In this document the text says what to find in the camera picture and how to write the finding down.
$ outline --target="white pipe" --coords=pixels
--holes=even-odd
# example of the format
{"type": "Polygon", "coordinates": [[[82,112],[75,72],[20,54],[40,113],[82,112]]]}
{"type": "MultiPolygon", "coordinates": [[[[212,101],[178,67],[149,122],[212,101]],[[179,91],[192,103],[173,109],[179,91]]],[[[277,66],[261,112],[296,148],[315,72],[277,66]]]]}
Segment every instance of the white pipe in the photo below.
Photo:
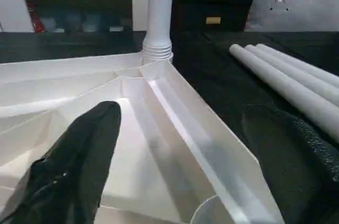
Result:
{"type": "Polygon", "coordinates": [[[172,0],[149,0],[147,34],[142,44],[144,63],[171,59],[170,40],[172,0]]]}
{"type": "Polygon", "coordinates": [[[339,108],[239,45],[230,53],[339,142],[339,108]]]}
{"type": "Polygon", "coordinates": [[[286,55],[285,53],[282,53],[273,48],[270,48],[264,44],[258,44],[256,46],[263,51],[274,54],[277,58],[289,63],[290,65],[298,67],[299,69],[302,69],[305,72],[310,73],[311,75],[339,88],[339,77],[338,76],[333,75],[332,73],[329,73],[323,69],[319,69],[311,64],[298,60],[297,58],[286,55]]]}
{"type": "Polygon", "coordinates": [[[297,67],[294,67],[289,63],[278,59],[275,55],[265,52],[253,45],[247,45],[245,49],[255,54],[259,58],[267,61],[270,65],[292,77],[299,83],[303,84],[305,87],[319,94],[321,97],[327,99],[336,106],[339,106],[339,89],[335,86],[301,69],[298,69],[297,67]]]}

